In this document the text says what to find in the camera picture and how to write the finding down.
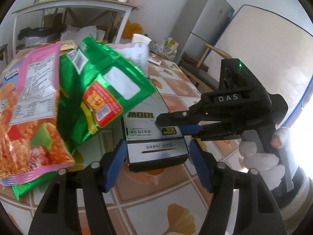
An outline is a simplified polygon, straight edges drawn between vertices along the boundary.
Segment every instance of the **screw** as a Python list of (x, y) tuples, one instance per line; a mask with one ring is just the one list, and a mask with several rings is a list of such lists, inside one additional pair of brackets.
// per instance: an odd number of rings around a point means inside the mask
[(99, 166), (100, 166), (100, 163), (99, 163), (99, 162), (93, 162), (93, 163), (91, 164), (91, 167), (92, 167), (93, 169), (99, 168)]
[(217, 167), (219, 169), (225, 169), (226, 168), (226, 164), (225, 163), (217, 163)]
[(66, 169), (59, 169), (59, 175), (64, 175), (66, 173)]
[(259, 173), (258, 170), (255, 168), (252, 168), (250, 171), (253, 175), (257, 175)]

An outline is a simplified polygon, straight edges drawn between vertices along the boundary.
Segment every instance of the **box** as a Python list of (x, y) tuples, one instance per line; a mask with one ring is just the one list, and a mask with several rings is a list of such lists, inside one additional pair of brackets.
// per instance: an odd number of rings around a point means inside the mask
[(179, 128), (156, 125), (157, 116), (168, 112), (156, 92), (123, 116), (122, 131), (127, 141), (130, 171), (162, 169), (187, 160), (189, 150)]

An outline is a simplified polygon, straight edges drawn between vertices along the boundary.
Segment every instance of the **barcode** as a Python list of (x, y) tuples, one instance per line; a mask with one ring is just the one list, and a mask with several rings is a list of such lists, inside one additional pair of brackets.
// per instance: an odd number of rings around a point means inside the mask
[(103, 118), (106, 117), (107, 114), (109, 114), (111, 112), (110, 107), (106, 104), (104, 105), (101, 109), (98, 110), (98, 112), (96, 113), (96, 119), (98, 121), (101, 121)]
[(72, 61), (72, 60), (75, 58), (76, 53), (77, 53), (77, 50), (74, 49), (74, 50), (72, 50), (71, 52), (67, 53), (66, 55), (67, 55), (67, 57)]
[(88, 59), (80, 50), (78, 50), (72, 62), (76, 68), (77, 73), (80, 74), (85, 64), (88, 62)]

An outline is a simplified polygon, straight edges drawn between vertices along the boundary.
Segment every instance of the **nutrition label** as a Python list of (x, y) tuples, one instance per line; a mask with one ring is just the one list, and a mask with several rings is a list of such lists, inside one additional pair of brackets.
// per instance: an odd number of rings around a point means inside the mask
[(7, 102), (7, 99), (0, 100), (0, 113), (2, 113), (2, 110), (6, 102)]
[(25, 87), (15, 106), (10, 125), (55, 117), (55, 55), (28, 65)]

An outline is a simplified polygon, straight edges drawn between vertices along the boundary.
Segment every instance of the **snack bag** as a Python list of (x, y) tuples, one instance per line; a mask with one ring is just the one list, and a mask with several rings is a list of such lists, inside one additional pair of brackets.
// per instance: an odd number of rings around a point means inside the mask
[(0, 78), (0, 183), (75, 164), (56, 129), (61, 43), (31, 51)]
[(60, 57), (58, 128), (70, 149), (154, 93), (141, 70), (92, 37)]
[(13, 190), (16, 200), (19, 201), (20, 197), (22, 197), (24, 194), (26, 194), (30, 190), (34, 189), (39, 184), (47, 181), (48, 179), (54, 178), (56, 173), (57, 173), (56, 171), (48, 172), (48, 173), (43, 174), (41, 177), (33, 181), (30, 181), (28, 183), (13, 185), (12, 190)]

